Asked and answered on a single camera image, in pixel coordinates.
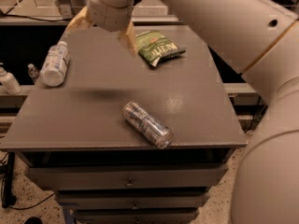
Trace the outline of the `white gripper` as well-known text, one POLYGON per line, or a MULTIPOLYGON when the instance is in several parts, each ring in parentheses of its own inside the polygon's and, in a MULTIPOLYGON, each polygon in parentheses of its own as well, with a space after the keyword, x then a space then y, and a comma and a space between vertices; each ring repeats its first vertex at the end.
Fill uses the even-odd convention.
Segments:
POLYGON ((118 40, 121 45, 135 57, 138 48, 135 38, 135 27, 131 22, 134 0, 89 0, 66 27, 67 32, 87 29, 93 23, 107 31, 120 31, 118 40))

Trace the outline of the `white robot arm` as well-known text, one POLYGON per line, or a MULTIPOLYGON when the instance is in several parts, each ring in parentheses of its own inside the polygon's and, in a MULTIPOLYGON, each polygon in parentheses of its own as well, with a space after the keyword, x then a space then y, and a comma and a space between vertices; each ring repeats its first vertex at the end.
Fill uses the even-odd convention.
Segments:
MULTIPOLYGON (((271 0, 162 0, 267 103, 239 163, 230 224, 299 224, 297 14, 271 0)), ((88 0, 69 23, 127 28, 134 0, 88 0)))

